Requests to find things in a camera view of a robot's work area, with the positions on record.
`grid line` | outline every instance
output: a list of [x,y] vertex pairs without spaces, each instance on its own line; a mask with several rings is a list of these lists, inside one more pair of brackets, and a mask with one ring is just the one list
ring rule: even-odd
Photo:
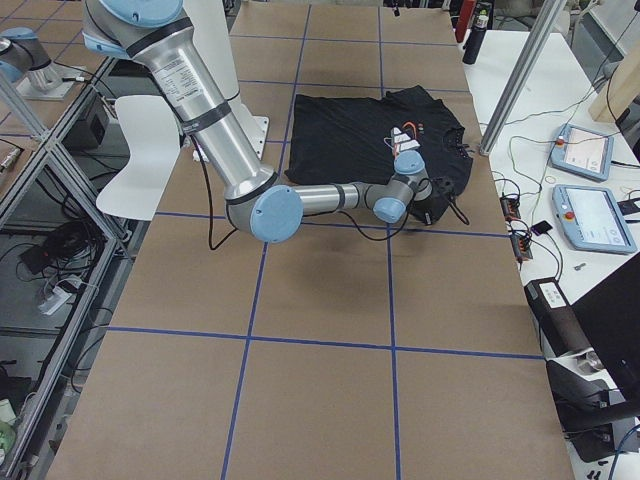
[[[382,52],[382,15],[378,9],[378,54],[380,57],[380,97],[384,97],[384,56]],[[391,337],[391,390],[393,397],[393,444],[395,449],[396,480],[402,480],[402,452],[400,448],[400,400],[398,398],[398,358],[396,355],[396,319],[393,293],[393,257],[391,254],[391,226],[387,223],[387,283],[389,287],[389,333]]]
[[[229,35],[231,38],[251,38],[251,39],[267,39],[267,40],[300,40],[301,37],[287,37],[287,36],[279,36],[279,35],[251,35],[251,34],[237,34],[237,35]],[[403,42],[398,40],[382,40],[380,37],[378,40],[357,40],[357,39],[339,39],[339,38],[315,38],[308,37],[306,40],[314,41],[314,42],[329,42],[329,43],[371,43],[371,44],[383,44],[383,45],[418,45],[418,46],[427,46],[427,47],[456,47],[458,45],[455,43],[444,43],[444,42]]]
[[[340,87],[340,88],[370,88],[375,89],[377,87],[372,87],[371,85],[343,85],[337,83],[307,83],[307,82],[283,82],[278,80],[241,80],[238,79],[238,83],[257,83],[257,84],[266,84],[266,85],[296,85],[299,87]],[[407,88],[406,86],[387,86],[389,90],[401,90],[403,88]],[[454,88],[425,88],[427,92],[444,92],[444,93],[469,93],[469,90],[459,90]]]
[[[209,219],[208,214],[204,213],[186,213],[186,212],[156,212],[157,216],[161,217],[178,217],[178,218],[202,218]],[[227,217],[224,215],[214,215],[214,220],[227,220]],[[312,221],[303,221],[302,225],[309,225],[313,227],[335,227],[335,228],[350,228],[353,230],[357,230],[357,227],[350,223],[315,223]],[[383,227],[380,225],[367,225],[367,224],[358,224],[360,228],[369,229],[369,230],[387,230],[387,227]],[[405,232],[412,233],[433,233],[437,235],[460,235],[467,237],[487,237],[487,238],[509,238],[507,233],[488,233],[488,232],[458,232],[455,230],[439,230],[439,229],[426,229],[426,228],[403,228]]]
[[[304,27],[304,35],[306,36],[307,34],[307,29],[309,27],[309,18],[311,16],[311,5],[309,5],[308,9],[307,9],[307,19],[305,22],[305,27]],[[291,105],[289,106],[289,118],[287,119],[287,124],[286,124],[286,130],[285,130],[285,135],[286,132],[289,129],[289,124],[291,122],[291,117],[293,115],[293,103],[295,101],[295,93],[296,93],[296,87],[295,87],[295,82],[297,82],[299,75],[300,75],[300,67],[302,65],[302,55],[304,52],[304,37],[302,39],[302,44],[300,45],[300,55],[298,57],[298,65],[296,68],[296,76],[295,76],[295,80],[294,80],[294,88],[293,88],[293,94],[292,94],[292,98],[291,98]],[[282,171],[282,164],[283,164],[283,160],[284,160],[284,154],[285,154],[285,150],[286,150],[287,145],[283,144],[282,145],[282,150],[280,152],[280,163],[278,165],[278,173],[280,173]],[[245,341],[245,345],[244,345],[244,353],[242,355],[242,365],[240,367],[240,375],[238,378],[238,386],[236,389],[236,397],[234,400],[234,405],[233,405],[233,411],[231,414],[231,422],[229,425],[229,434],[227,436],[227,446],[225,449],[225,454],[224,454],[224,461],[222,464],[222,472],[220,474],[220,479],[221,480],[226,480],[227,477],[227,471],[229,468],[229,460],[231,458],[231,448],[233,446],[233,434],[235,431],[235,424],[236,424],[236,420],[238,418],[238,410],[240,407],[240,397],[242,395],[242,386],[244,383],[244,377],[245,377],[245,372],[246,372],[246,367],[247,367],[247,360],[249,357],[249,348],[251,346],[251,340],[252,340],[252,333],[253,333],[253,325],[255,322],[255,317],[256,317],[256,312],[258,309],[258,301],[260,298],[260,288],[262,286],[262,279],[263,279],[263,275],[264,275],[264,267],[266,264],[266,260],[267,260],[267,253],[269,250],[269,244],[268,243],[264,243],[263,247],[262,247],[262,258],[260,259],[260,268],[258,270],[258,279],[256,280],[256,291],[255,291],[255,295],[253,297],[253,305],[251,307],[251,318],[249,320],[249,328],[247,330],[247,339]]]
[[25,3],[27,3],[27,0],[22,0],[22,3],[20,5],[18,5],[16,8],[14,8],[13,11],[11,13],[9,13],[6,17],[3,17],[2,20],[0,20],[0,25],[2,25],[5,20],[13,18],[13,14],[16,13],[18,10],[20,10],[24,6]]
[[267,259],[268,246],[269,244],[267,243],[264,243],[262,246],[262,257],[260,259],[260,268],[258,269],[258,278],[256,280],[256,291],[253,296],[253,305],[251,307],[251,316],[249,318],[247,336],[244,342],[244,351],[242,353],[242,363],[240,365],[240,374],[238,375],[238,386],[236,387],[236,396],[233,401],[233,410],[231,412],[231,422],[229,424],[229,433],[227,434],[227,446],[224,452],[222,472],[220,473],[221,480],[225,480],[227,478],[227,469],[229,468],[229,459],[231,458],[231,447],[233,445],[233,434],[235,432],[236,420],[238,418],[238,410],[240,408],[240,396],[242,395],[244,375],[247,369],[247,361],[249,359],[249,347],[251,346],[251,334],[253,333],[253,323],[256,317],[258,298],[260,296],[260,287],[262,285],[262,276],[264,274],[264,265]]
[[[249,337],[246,335],[234,333],[219,332],[199,332],[193,330],[168,330],[162,328],[146,328],[146,327],[125,327],[125,326],[108,326],[106,330],[117,333],[141,333],[148,335],[168,335],[182,337],[202,337],[216,338],[220,340],[240,340],[246,341]],[[293,345],[313,345],[319,347],[339,347],[351,348],[356,350],[388,350],[391,351],[391,345],[381,345],[375,343],[361,342],[339,342],[333,340],[314,340],[308,338],[288,338],[288,337],[268,337],[264,335],[252,335],[252,342],[262,343],[285,343]],[[396,352],[421,353],[431,355],[451,355],[457,357],[484,357],[484,358],[504,358],[513,360],[544,360],[542,355],[533,355],[528,353],[507,353],[507,352],[485,352],[481,350],[455,350],[451,348],[430,348],[430,347],[411,347],[404,345],[396,345]]]

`wire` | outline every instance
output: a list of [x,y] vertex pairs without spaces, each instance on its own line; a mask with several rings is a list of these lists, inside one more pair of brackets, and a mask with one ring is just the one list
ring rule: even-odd
[[16,248],[18,248],[18,247],[24,247],[24,246],[27,246],[27,245],[28,245],[29,247],[34,247],[34,246],[36,246],[37,244],[36,244],[36,243],[29,243],[29,242],[18,243],[18,244],[16,244],[16,245],[14,245],[13,247],[11,247],[9,250],[6,250],[2,255],[0,255],[0,262],[2,262],[2,260],[4,260],[4,259],[5,259],[5,257],[6,257],[7,255],[9,255],[9,253],[10,253],[12,250],[15,250],[15,249],[16,249]]
[[618,444],[618,448],[616,448],[616,454],[613,457],[613,463],[611,464],[611,470],[609,470],[608,480],[613,480],[613,473],[614,473],[614,471],[616,469],[616,465],[618,464],[618,458],[620,457],[620,453],[622,452],[622,447],[624,445],[624,442],[626,442],[629,439],[629,437],[631,437],[631,435],[633,435],[638,430],[640,430],[640,425],[634,425],[632,428],[629,429],[629,431],[625,434],[625,436],[622,437],[622,440],[620,440],[620,443]]
[[556,261],[556,273],[553,275],[553,277],[557,280],[560,277],[561,273],[562,273],[562,263],[560,262],[560,259],[547,246],[543,245],[542,243],[538,242],[537,240],[531,238],[531,243],[535,243],[540,248],[543,248],[544,250],[549,252],[549,255],[551,255],[553,257],[553,259]]
[[20,150],[24,151],[24,148],[21,147],[20,145],[18,145],[16,143],[13,143],[13,142],[10,142],[9,140],[5,140],[4,138],[0,138],[0,142],[8,143],[12,147],[16,147],[16,148],[19,148]]
[[[515,195],[516,196],[516,202],[518,204],[520,204],[520,196],[522,195],[522,191],[520,190],[520,185],[518,185],[516,182],[514,182],[510,178],[505,177],[504,175],[502,175],[502,178],[496,178],[493,182],[494,183],[503,182],[503,184],[502,184],[502,192],[500,193],[500,196],[505,197],[505,198],[509,198],[509,195]],[[508,193],[508,194],[505,195],[504,187],[506,186],[507,183],[510,183],[514,187],[516,187],[516,190],[518,191],[518,193]]]
[[198,163],[200,163],[200,166],[202,167],[204,183],[207,187],[207,199],[209,200],[209,235],[208,235],[209,250],[216,251],[218,248],[220,248],[224,244],[224,242],[226,242],[231,237],[231,235],[236,233],[238,229],[236,227],[233,227],[233,230],[227,233],[222,240],[220,240],[216,245],[213,245],[213,193],[211,191],[211,181],[209,180],[209,172],[207,172],[207,166],[204,161],[204,155],[202,154],[202,150],[200,150],[200,145],[198,144],[198,141],[193,135],[191,135],[190,138],[196,149],[196,153],[198,154],[198,159],[200,160]]
[[615,160],[611,161],[611,165],[615,167],[622,167],[622,168],[640,168],[640,165],[633,165],[631,163],[624,163],[624,162],[616,162]]
[[111,90],[111,88],[109,87],[109,85],[107,85],[98,75],[96,75],[95,73],[91,73],[88,70],[84,70],[82,68],[78,68],[78,67],[72,67],[71,65],[66,65],[64,63],[61,63],[59,61],[56,60],[55,62],[57,65],[60,65],[61,67],[66,67],[66,68],[71,68],[72,70],[78,70],[79,72],[83,72],[86,73],[87,75],[91,75],[93,78],[96,79],[97,82],[99,82],[101,85],[104,86],[104,88],[107,89],[107,91],[109,92],[109,94],[111,94],[111,96],[113,98],[117,98],[118,96],[113,93],[113,90]]
[[555,239],[551,236],[549,232],[545,232],[544,234],[547,237],[549,237],[549,240],[551,240],[551,243],[553,243],[553,246],[556,247],[556,250],[558,250],[558,256],[560,258],[560,266],[558,268],[558,278],[556,278],[556,281],[559,282],[560,278],[562,277],[562,272],[564,271],[564,257],[562,256],[562,250],[560,250],[560,247],[558,246]]
[[404,230],[404,227],[407,224],[407,220],[409,219],[409,209],[407,208],[407,212],[404,215],[404,220],[402,221],[402,224],[400,225],[400,228],[395,230],[393,233],[390,233],[389,235],[385,235],[384,237],[380,237],[379,238],[379,237],[372,237],[367,232],[365,232],[362,229],[362,227],[360,227],[360,225],[358,225],[358,222],[356,222],[355,218],[353,218],[347,212],[339,211],[337,213],[341,213],[342,215],[347,217],[349,220],[351,220],[351,223],[353,223],[354,227],[356,227],[356,230],[358,230],[358,233],[360,235],[362,235],[364,238],[366,238],[367,240],[371,240],[372,242],[385,242],[385,241],[389,240],[390,238],[395,237],[398,233],[400,233],[402,230]]
[[87,354],[91,351],[91,349],[93,347],[95,347],[96,345],[98,345],[103,339],[104,339],[104,335],[102,335],[101,337],[99,337],[98,339],[96,339],[91,345],[89,345],[78,357],[78,360],[76,361],[76,365],[75,367],[73,367],[73,372],[71,373],[71,388],[73,389],[74,392],[76,393],[82,393],[82,390],[78,390],[78,387],[76,387],[75,384],[75,376],[76,376],[76,372],[80,371],[78,369],[78,366],[80,365],[80,362],[84,359],[84,357],[87,356]]
[[102,165],[104,168],[106,168],[107,170],[111,170],[113,172],[119,172],[120,169],[112,167],[111,165],[107,165],[106,163],[104,163],[102,160],[100,160],[98,157],[96,157],[95,155],[87,152],[86,150],[78,150],[80,155],[84,155],[85,157],[89,157],[92,160],[94,160],[95,162],[99,163],[100,165]]

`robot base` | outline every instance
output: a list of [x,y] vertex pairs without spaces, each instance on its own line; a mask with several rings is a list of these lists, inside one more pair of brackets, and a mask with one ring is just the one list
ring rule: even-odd
[[[75,70],[72,68],[63,67],[60,65],[56,65],[58,73],[62,78],[75,78],[78,76],[82,76],[82,72],[79,70]],[[86,70],[86,67],[78,67],[83,70]],[[22,98],[26,100],[45,100],[45,101],[53,101],[59,102],[64,100],[66,96],[69,94],[74,85],[78,82],[62,82],[62,85],[54,88],[53,90],[49,90],[48,92],[43,92],[34,88],[29,82],[27,77],[23,78],[22,81],[18,84],[16,90],[20,93]]]

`table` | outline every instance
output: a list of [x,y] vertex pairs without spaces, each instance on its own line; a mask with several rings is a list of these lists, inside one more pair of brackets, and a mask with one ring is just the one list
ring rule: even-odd
[[[99,76],[105,73],[112,62],[105,62],[104,58],[89,52],[82,45],[81,9],[82,5],[79,2],[71,1],[3,0],[0,4],[0,31],[20,26],[31,28],[38,34],[54,61],[83,66],[89,72],[84,74],[87,82],[94,82],[91,75],[95,73]],[[116,249],[123,247],[120,238],[124,236],[125,225],[113,218],[105,217],[96,209],[95,187],[62,147],[62,139],[84,107],[94,98],[92,88],[75,85],[63,101],[28,101],[28,109],[39,119],[33,122],[33,128],[28,128],[8,106],[12,103],[23,105],[21,98],[7,97],[4,94],[0,96],[0,138],[25,148],[0,185],[0,227],[3,234],[2,250],[7,252],[12,242],[17,244],[20,238],[30,242],[40,240],[43,231],[49,232],[54,226],[68,220],[64,216],[59,218],[59,207],[55,203],[53,208],[47,208],[53,200],[49,200],[44,194],[41,202],[38,202],[37,195],[29,198],[29,193],[34,192],[30,187],[36,179],[43,178],[41,174],[45,168],[50,169],[51,174],[59,179],[69,196],[87,212],[104,234],[104,249],[95,259],[90,276],[86,278],[88,284],[100,284],[102,301],[109,297],[111,291],[111,286],[102,280],[108,267],[113,266],[111,260]],[[4,158],[12,148],[10,144],[0,141],[0,158]],[[22,214],[18,207],[29,202],[32,202],[31,206],[35,205],[35,208],[29,211],[29,227],[21,230],[22,225],[18,218],[13,225],[5,228],[9,220],[16,220],[16,217]],[[16,366],[8,368],[10,375],[34,378],[37,380],[37,388],[34,387],[29,394],[28,401],[25,401],[20,412],[20,422],[15,427],[16,442],[0,467],[1,478],[15,478],[18,470],[22,468],[21,462],[25,452],[29,450],[30,453],[40,453],[39,442],[45,443],[48,452],[42,450],[45,453],[39,458],[36,470],[46,464],[47,453],[51,455],[50,446],[46,441],[39,438],[31,440],[39,434],[47,435],[46,422],[50,421],[48,415],[54,416],[56,408],[63,409],[60,405],[64,406],[64,403],[69,401],[69,396],[63,401],[59,397],[56,398],[58,392],[54,390],[61,382],[60,373],[98,293],[97,289],[87,289],[78,295],[73,306],[61,308],[55,316],[44,317],[36,308],[39,297],[34,295],[35,291],[39,294],[40,287],[45,288],[42,286],[44,281],[36,280],[35,283],[25,286],[10,274],[7,263],[10,260],[15,263],[17,260],[13,257],[17,253],[18,251],[13,251],[11,256],[5,257],[3,264],[0,289],[3,297],[0,353],[3,354],[3,359],[17,360]],[[123,275],[120,267],[112,268],[111,272],[113,278]]]
[[[481,125],[489,122],[526,37],[527,34],[522,32],[489,31],[477,62],[474,65],[465,65],[465,74]],[[505,126],[490,154],[491,167],[496,172],[495,178],[498,179],[504,175],[517,182],[523,192],[537,191],[534,182],[514,171],[514,164],[509,154],[509,142],[514,136],[523,136],[537,141],[552,140],[562,125],[569,120],[572,124],[605,134],[617,132],[615,125],[594,122],[591,119],[588,109],[596,97],[595,93],[588,95],[591,92],[593,92],[591,84],[564,38],[557,33],[551,34],[510,114],[507,123],[514,123]],[[532,113],[546,111],[553,113],[516,122]],[[637,160],[624,139],[620,135],[612,138],[614,138],[614,160],[637,165]],[[553,225],[554,230],[551,230],[550,234],[557,242],[564,260],[560,285],[568,300],[573,303],[628,261],[631,256],[581,252],[571,248],[561,233],[559,221],[552,212],[552,187],[556,183],[591,186],[597,184],[552,167],[545,168],[548,152],[549,144],[546,143],[536,144],[523,139],[512,141],[515,167],[542,182],[542,192],[537,206],[536,196],[523,196],[521,213],[529,225],[541,220],[547,220]],[[502,191],[502,183],[497,182],[499,192]],[[609,179],[601,185],[610,188],[616,198],[622,200],[626,198],[629,191],[640,188],[640,170],[612,166]],[[506,185],[505,191],[512,193],[514,190],[512,186]],[[630,225],[630,230],[638,242],[640,229]],[[554,253],[557,252],[555,246],[545,236],[538,237],[536,240]],[[555,262],[549,253],[537,245],[533,245],[532,250],[534,259],[522,265],[523,285],[533,279],[553,276],[556,269]],[[581,269],[573,268],[583,263],[585,265]],[[577,371],[574,357],[558,359],[558,361],[569,369]],[[614,387],[606,372],[590,376],[589,380],[603,377]],[[576,478],[582,478],[594,468],[596,471],[601,469],[595,462],[584,464],[575,452],[570,450]],[[640,454],[627,455],[621,458],[616,478],[636,478],[639,471]]]
[[[245,3],[231,40],[279,171],[296,93],[420,83],[479,140],[447,13]],[[572,478],[487,159],[459,201],[471,226],[448,213],[373,243],[318,217],[284,244],[236,234],[211,253],[190,153],[49,479]]]

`power adapter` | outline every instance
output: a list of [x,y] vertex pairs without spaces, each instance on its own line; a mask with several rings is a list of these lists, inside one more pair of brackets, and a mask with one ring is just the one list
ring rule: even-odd
[[64,280],[60,280],[56,286],[53,287],[51,295],[49,295],[44,302],[38,305],[38,310],[40,310],[44,315],[53,315],[67,302],[67,300],[78,293],[78,290],[83,283],[82,279],[75,275],[70,275]]

